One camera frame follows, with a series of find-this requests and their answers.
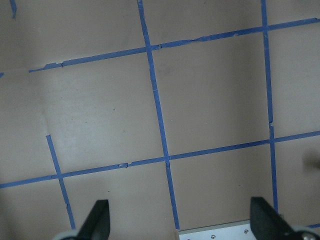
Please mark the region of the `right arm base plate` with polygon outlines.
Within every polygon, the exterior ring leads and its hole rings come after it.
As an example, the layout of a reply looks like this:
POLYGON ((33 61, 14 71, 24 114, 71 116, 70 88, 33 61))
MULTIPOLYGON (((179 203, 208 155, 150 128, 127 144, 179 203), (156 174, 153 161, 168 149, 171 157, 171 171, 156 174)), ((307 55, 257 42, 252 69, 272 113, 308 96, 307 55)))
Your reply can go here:
POLYGON ((250 221, 236 221, 218 225, 179 230, 177 240, 255 240, 250 221))

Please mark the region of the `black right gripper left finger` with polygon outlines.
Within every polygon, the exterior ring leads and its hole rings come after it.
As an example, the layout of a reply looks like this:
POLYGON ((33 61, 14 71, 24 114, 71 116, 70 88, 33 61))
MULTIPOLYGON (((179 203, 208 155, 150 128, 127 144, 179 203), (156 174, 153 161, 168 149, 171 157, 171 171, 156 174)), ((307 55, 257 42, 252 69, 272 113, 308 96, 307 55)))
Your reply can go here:
POLYGON ((77 240, 108 240, 111 232, 107 199, 97 200, 76 235, 77 240))

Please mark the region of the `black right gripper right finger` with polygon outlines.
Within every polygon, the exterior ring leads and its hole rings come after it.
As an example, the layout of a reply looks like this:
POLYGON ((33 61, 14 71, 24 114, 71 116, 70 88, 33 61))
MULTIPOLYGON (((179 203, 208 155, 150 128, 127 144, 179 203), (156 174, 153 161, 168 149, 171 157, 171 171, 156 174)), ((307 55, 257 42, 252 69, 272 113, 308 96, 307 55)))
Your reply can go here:
POLYGON ((257 240, 281 240, 294 230, 263 197, 250 199, 250 229, 257 240))

